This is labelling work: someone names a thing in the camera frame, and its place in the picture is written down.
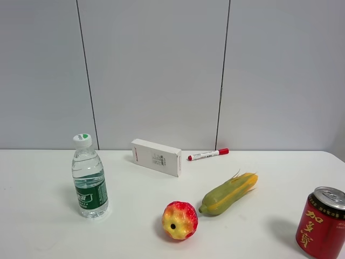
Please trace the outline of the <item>red yellow toy ball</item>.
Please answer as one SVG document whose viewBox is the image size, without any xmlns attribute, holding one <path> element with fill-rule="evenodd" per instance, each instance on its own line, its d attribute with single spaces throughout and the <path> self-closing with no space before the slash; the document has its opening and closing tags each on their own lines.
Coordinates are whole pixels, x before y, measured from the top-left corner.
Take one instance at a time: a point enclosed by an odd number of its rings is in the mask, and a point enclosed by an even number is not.
<svg viewBox="0 0 345 259">
<path fill-rule="evenodd" d="M 168 236 L 174 240 L 184 241 L 196 232 L 198 216 L 190 203 L 174 201 L 166 206 L 161 222 Z"/>
</svg>

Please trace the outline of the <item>red and white marker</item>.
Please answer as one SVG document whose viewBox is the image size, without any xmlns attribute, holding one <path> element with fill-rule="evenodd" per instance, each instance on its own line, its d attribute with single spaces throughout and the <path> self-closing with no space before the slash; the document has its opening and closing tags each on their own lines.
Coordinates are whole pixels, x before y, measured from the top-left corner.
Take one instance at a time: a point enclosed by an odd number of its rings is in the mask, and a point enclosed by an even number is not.
<svg viewBox="0 0 345 259">
<path fill-rule="evenodd" d="M 188 156 L 188 161 L 195 161 L 199 159 L 205 159 L 213 156 L 219 156 L 219 155 L 226 155 L 229 154 L 229 149 L 228 148 L 223 148 L 215 151 L 208 151 L 204 153 L 199 153 L 199 154 L 193 154 Z"/>
</svg>

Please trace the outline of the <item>red drink can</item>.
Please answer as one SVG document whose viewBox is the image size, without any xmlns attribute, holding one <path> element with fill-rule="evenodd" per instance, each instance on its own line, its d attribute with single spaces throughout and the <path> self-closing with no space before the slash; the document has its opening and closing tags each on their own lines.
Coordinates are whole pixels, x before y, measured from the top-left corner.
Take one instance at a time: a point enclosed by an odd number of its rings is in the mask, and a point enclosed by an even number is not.
<svg viewBox="0 0 345 259">
<path fill-rule="evenodd" d="M 295 239 L 314 258 L 337 258 L 344 245 L 344 192 L 323 186 L 310 193 Z"/>
</svg>

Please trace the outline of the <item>white cardboard box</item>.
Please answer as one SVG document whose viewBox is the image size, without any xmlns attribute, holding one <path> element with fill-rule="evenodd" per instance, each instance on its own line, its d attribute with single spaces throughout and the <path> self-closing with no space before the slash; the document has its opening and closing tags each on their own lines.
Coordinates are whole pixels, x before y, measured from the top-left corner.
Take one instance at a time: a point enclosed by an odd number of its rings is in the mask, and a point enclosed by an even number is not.
<svg viewBox="0 0 345 259">
<path fill-rule="evenodd" d="M 141 139 L 134 139 L 131 147 L 135 164 L 171 176 L 180 176 L 180 149 Z"/>
</svg>

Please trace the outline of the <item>green yellow toy corn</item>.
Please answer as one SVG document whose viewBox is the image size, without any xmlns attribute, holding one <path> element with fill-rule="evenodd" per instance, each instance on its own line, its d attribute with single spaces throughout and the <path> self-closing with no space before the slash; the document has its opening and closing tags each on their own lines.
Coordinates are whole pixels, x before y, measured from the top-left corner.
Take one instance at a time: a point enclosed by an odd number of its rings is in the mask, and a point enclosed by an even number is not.
<svg viewBox="0 0 345 259">
<path fill-rule="evenodd" d="M 256 173 L 237 172 L 232 178 L 209 191 L 198 209 L 201 214 L 218 216 L 230 208 L 236 201 L 253 191 L 258 181 Z"/>
</svg>

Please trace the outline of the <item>clear plastic water bottle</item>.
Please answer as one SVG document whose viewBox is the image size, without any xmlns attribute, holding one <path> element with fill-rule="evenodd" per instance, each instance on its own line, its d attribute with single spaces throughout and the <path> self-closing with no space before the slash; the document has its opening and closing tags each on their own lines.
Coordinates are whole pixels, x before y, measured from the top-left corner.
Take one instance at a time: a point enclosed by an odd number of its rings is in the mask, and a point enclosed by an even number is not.
<svg viewBox="0 0 345 259">
<path fill-rule="evenodd" d="M 86 218 L 102 216 L 108 209 L 108 194 L 102 161 L 92 147 L 89 134 L 73 137 L 75 153 L 72 177 L 78 198 L 80 214 Z"/>
</svg>

